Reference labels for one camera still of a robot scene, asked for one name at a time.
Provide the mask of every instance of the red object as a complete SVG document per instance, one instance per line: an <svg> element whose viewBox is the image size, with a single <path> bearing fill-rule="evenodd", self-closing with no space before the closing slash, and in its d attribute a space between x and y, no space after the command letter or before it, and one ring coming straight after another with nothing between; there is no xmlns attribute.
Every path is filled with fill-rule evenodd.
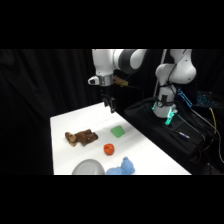
<svg viewBox="0 0 224 224"><path fill-rule="evenodd" d="M112 144L107 144L104 146L104 152L108 155L111 156L114 154L114 146Z"/></svg>

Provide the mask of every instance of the white table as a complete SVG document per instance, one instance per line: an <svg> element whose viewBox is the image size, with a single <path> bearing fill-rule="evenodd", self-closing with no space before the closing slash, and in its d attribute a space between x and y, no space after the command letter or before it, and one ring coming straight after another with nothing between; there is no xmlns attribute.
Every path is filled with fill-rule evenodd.
<svg viewBox="0 0 224 224"><path fill-rule="evenodd" d="M117 139L110 130L119 125L125 135ZM72 147L65 138L65 132L75 134L87 129L96 132L99 139L85 147L81 143ZM190 175L121 116L111 114L103 103L51 118L51 136L55 175L71 175L86 159L97 160L106 172L120 166L124 157L133 162L135 175ZM112 156L103 151L108 143L115 147Z"/></svg>

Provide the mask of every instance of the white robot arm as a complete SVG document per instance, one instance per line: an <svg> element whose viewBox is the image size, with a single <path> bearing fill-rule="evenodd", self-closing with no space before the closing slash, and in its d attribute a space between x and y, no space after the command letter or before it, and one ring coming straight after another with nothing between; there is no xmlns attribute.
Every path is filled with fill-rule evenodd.
<svg viewBox="0 0 224 224"><path fill-rule="evenodd" d="M89 84L101 86L102 100L105 106L110 105L112 113L116 109L112 88L114 70L130 75L136 73L148 51L149 49L93 49L96 76L89 80ZM153 110L157 117L171 120L177 112L174 104L176 89L172 83L188 84L194 80L196 69L191 61L191 53L192 49L172 49L170 54L175 64L162 64L156 70L160 91Z"/></svg>
<svg viewBox="0 0 224 224"><path fill-rule="evenodd" d="M89 79L90 85L99 85L105 106L110 106L111 112L116 110L116 100L113 98L114 70L126 74L134 74L141 67L148 49L93 49L93 61L96 76Z"/></svg>

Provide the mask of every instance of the green block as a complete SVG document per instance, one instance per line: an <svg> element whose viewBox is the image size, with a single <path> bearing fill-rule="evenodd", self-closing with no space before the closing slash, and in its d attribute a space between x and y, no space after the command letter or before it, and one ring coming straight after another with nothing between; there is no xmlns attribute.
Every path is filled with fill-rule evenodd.
<svg viewBox="0 0 224 224"><path fill-rule="evenodd" d="M111 129L111 132L115 135L115 137L120 138L122 135L125 134L124 129L121 126L115 127Z"/></svg>

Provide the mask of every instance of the black background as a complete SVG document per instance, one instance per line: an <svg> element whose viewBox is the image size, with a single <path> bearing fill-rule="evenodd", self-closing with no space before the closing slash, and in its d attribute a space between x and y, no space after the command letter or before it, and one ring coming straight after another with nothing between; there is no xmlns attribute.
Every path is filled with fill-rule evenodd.
<svg viewBox="0 0 224 224"><path fill-rule="evenodd" d="M130 85L153 95L163 49L152 49ZM169 56L166 62L173 62ZM224 96L224 49L194 49L198 89ZM0 50L0 172L53 174L50 117L101 102L90 49ZM116 71L121 78L125 74ZM141 99L136 89L116 87L120 112Z"/></svg>

